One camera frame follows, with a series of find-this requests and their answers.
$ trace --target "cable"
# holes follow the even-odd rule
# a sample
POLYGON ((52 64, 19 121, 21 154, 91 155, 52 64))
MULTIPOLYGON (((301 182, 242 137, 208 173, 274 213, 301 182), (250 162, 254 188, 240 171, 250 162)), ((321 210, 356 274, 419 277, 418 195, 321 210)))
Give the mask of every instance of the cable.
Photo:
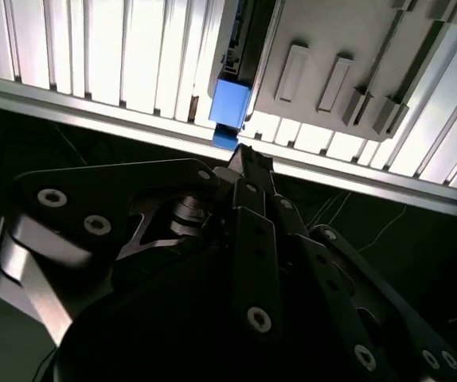
POLYGON ((39 363, 37 366, 36 372, 34 373, 34 377, 32 378, 32 382, 36 382, 37 376, 39 375, 39 372, 41 371, 41 368, 43 367, 43 364, 45 364, 46 360, 49 359, 49 357, 55 352, 57 348, 53 348, 52 351, 48 354, 46 354, 46 357, 42 359, 42 361, 39 363))
POLYGON ((337 201, 337 199, 343 194, 344 194, 344 192, 341 192, 336 197, 334 197, 334 199, 331 201, 330 205, 328 205, 327 208, 324 210, 324 212, 319 215, 317 220, 314 222, 313 226, 317 225, 317 223, 321 220, 322 215, 324 215, 331 208, 331 206, 334 204, 334 202, 337 201))
POLYGON ((331 220, 329 221, 329 223, 327 225, 331 225, 331 223, 333 223, 333 220, 338 216, 338 214, 340 213, 340 211, 342 210, 343 206, 345 205, 345 203, 347 202, 347 199, 349 199, 350 197, 350 194, 352 192, 348 193, 346 198, 343 200, 342 204, 340 205, 340 207, 338 207, 338 210, 337 212, 334 213, 333 217, 331 218, 331 220))
POLYGON ((326 207, 326 205, 333 200, 333 197, 330 197, 327 201, 324 202, 324 204, 321 206, 320 209, 318 209, 318 211, 315 213, 315 215, 308 220, 308 222, 305 224, 305 227, 308 228, 310 227, 310 225, 314 222, 314 220, 317 218, 317 216, 319 215, 319 213, 321 213, 324 209, 324 207, 326 207))
POLYGON ((72 148, 72 150, 76 153, 76 155, 78 155, 78 158, 80 158, 80 160, 82 161, 82 163, 84 163, 84 165, 88 166, 88 163, 87 161, 85 160, 85 158, 82 156, 82 154, 80 154, 80 152, 76 149, 75 145, 73 145, 71 143, 71 141, 68 139, 68 137, 66 137, 64 135, 64 133, 62 132, 62 130, 57 126, 56 123, 54 123, 53 121, 49 121, 50 124, 55 128, 55 130, 57 130, 57 132, 61 135, 61 137, 68 143, 68 145, 72 148))
POLYGON ((407 205, 404 206, 404 208, 402 209, 402 212, 401 212, 401 213, 399 213, 395 218, 393 218, 389 223, 387 223, 387 224, 385 225, 385 227, 382 228, 381 231, 380 231, 379 233, 377 233, 377 236, 375 236, 375 239, 373 240, 372 243, 367 244, 367 245, 365 245, 365 246, 362 247, 362 248, 359 248, 359 249, 357 250, 357 253, 360 253, 360 252, 364 251, 365 249, 368 249, 368 248, 372 247, 372 246, 379 240, 379 238, 381 237, 381 235, 382 235, 383 233, 385 233, 386 229, 388 229, 393 223, 395 223, 397 220, 399 220, 399 219, 405 214, 405 210, 406 210, 406 209, 407 209, 407 205))

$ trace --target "bolt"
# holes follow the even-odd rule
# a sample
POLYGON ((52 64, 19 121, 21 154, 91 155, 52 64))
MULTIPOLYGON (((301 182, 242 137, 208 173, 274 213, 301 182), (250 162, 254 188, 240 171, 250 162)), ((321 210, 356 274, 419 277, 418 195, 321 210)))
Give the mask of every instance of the bolt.
POLYGON ((326 237, 331 241, 335 241, 337 239, 337 236, 334 233, 332 233, 332 231, 330 231, 329 229, 324 231, 324 235, 326 235, 326 237))
POLYGON ((103 236, 111 231, 110 222, 99 215, 87 216, 84 220, 85 229, 93 235, 103 236))
POLYGON ((421 352, 421 354, 423 354, 424 359, 434 370, 438 370, 441 367, 437 359, 434 357, 434 355, 430 353, 428 350, 424 350, 423 352, 421 352))
POLYGON ((211 176, 209 175, 209 173, 206 173, 204 170, 198 170, 198 174, 203 177, 206 181, 208 181, 211 176))
POLYGON ((360 364, 369 372, 373 372, 377 367, 377 362, 373 354, 363 345, 354 346, 354 355, 360 364))
POLYGON ((62 207, 68 202, 68 198, 58 189, 42 189, 37 193, 37 199, 46 207, 62 207))
POLYGON ((267 333, 271 330, 271 319, 265 310, 254 306, 248 309, 247 318, 252 328, 257 332, 267 333))
POLYGON ((279 201, 280 204, 285 207, 286 209, 292 209, 292 204, 290 201, 288 201, 287 199, 282 199, 281 201, 279 201))
POLYGON ((443 350, 441 355, 451 368, 457 370, 457 360, 449 352, 443 350))

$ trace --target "robotic arm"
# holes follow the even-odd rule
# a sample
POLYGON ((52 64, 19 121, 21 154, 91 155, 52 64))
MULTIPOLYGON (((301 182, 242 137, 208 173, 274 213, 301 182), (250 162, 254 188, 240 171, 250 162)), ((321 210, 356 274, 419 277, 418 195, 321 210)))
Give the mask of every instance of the robotic arm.
POLYGON ((58 347, 53 380, 457 381, 457 353, 332 228, 308 232, 272 160, 26 173, 0 297, 58 347))

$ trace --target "blue block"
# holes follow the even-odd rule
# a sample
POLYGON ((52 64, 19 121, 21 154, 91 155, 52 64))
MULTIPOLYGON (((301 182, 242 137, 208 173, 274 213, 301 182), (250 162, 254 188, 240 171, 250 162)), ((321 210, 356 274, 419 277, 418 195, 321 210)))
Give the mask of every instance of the blue block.
POLYGON ((234 151, 237 147, 237 133, 239 130, 227 126, 216 126, 213 136, 213 145, 221 149, 234 151))
POLYGON ((250 101, 251 89, 247 86, 234 84, 218 79, 213 96, 213 105, 209 119, 240 129, 250 101))

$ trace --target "metal plate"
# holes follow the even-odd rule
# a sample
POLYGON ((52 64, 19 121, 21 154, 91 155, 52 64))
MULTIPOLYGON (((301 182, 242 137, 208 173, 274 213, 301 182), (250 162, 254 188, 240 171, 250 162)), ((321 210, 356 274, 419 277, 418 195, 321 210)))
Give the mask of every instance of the metal plate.
MULTIPOLYGON (((0 0, 0 108, 228 160, 209 94, 235 3, 0 0)), ((380 143, 258 111, 240 141, 277 172, 457 215, 457 23, 407 105, 380 143)))

